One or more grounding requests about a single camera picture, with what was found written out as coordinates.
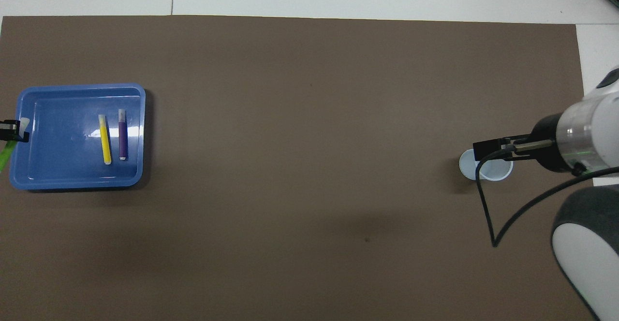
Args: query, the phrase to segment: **yellow marker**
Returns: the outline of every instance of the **yellow marker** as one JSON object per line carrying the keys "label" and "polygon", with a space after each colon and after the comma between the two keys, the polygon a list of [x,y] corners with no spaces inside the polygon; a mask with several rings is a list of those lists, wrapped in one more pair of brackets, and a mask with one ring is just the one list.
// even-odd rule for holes
{"label": "yellow marker", "polygon": [[110,165],[112,163],[112,155],[110,153],[110,141],[108,140],[108,125],[105,123],[105,114],[99,114],[99,132],[101,133],[103,162],[106,165]]}

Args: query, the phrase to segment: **white paper cup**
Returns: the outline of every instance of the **white paper cup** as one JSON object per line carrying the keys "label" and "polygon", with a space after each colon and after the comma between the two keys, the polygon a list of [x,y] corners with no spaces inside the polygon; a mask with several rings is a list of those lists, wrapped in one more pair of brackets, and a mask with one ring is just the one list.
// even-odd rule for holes
{"label": "white paper cup", "polygon": [[[479,162],[475,161],[473,149],[467,149],[462,153],[462,156],[460,156],[460,171],[462,175],[469,180],[475,180],[475,168],[477,164],[479,164]],[[513,161],[488,160],[479,171],[479,178],[480,180],[488,181],[504,180],[505,177],[511,174],[513,168]]]}

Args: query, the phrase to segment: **purple marker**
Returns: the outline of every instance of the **purple marker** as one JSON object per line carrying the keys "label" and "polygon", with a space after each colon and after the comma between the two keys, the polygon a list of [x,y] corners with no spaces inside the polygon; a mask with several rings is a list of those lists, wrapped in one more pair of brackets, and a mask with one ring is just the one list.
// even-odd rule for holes
{"label": "purple marker", "polygon": [[118,156],[120,160],[127,159],[127,120],[124,110],[118,110]]}

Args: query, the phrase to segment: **brown mat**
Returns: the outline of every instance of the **brown mat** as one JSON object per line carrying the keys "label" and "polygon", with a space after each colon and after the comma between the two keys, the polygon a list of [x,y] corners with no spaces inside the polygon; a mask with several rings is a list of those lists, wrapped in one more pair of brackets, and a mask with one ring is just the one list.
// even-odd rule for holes
{"label": "brown mat", "polygon": [[[583,320],[550,249],[568,192],[491,248],[457,159],[582,96],[573,25],[267,17],[5,17],[21,90],[148,91],[127,191],[0,175],[2,320]],[[518,162],[496,224],[570,178]]]}

